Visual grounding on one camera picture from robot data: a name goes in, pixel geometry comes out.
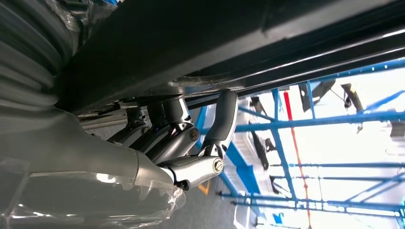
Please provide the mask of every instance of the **robotic hand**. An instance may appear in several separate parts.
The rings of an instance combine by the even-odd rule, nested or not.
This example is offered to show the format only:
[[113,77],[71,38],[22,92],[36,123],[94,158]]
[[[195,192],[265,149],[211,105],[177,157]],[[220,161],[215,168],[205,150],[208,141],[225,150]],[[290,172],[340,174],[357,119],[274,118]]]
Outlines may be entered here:
[[[162,169],[168,169],[172,173],[174,185],[188,190],[222,172],[223,159],[236,127],[237,104],[235,92],[222,93],[218,98],[214,124],[205,136],[200,152],[158,164]],[[176,150],[177,155],[188,151],[186,148]]]

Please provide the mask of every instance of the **bolt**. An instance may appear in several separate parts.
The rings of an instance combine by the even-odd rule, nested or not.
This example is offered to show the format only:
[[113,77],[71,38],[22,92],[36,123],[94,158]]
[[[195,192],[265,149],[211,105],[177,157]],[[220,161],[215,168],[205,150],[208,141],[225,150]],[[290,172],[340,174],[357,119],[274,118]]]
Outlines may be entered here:
[[190,131],[190,138],[192,141],[197,141],[198,138],[200,137],[200,132],[198,131],[198,129],[194,128]]
[[213,168],[214,168],[215,173],[222,172],[223,167],[224,167],[224,164],[222,162],[222,159],[217,158],[214,160]]

